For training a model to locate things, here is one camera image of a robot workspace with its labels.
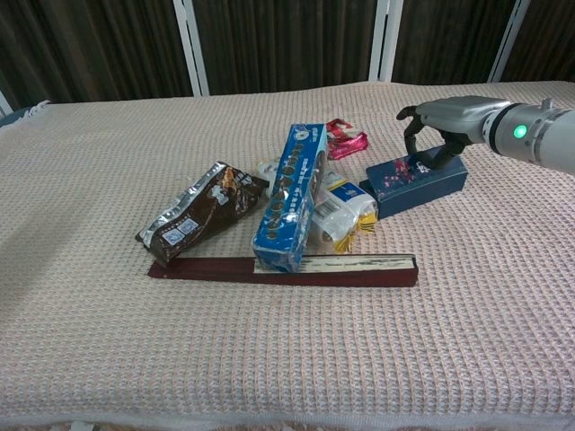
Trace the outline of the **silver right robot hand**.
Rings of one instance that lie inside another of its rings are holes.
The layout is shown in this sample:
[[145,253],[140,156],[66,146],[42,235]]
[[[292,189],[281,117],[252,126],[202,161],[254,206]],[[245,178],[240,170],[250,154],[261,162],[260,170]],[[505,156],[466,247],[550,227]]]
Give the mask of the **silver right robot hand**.
[[[486,143],[483,130],[488,117],[510,104],[510,101],[503,99],[456,96],[405,107],[396,118],[411,118],[411,123],[403,132],[408,155],[416,157],[431,170],[438,170],[449,164],[467,146]],[[434,155],[417,148],[416,136],[425,127],[434,128],[444,139],[444,144]]]

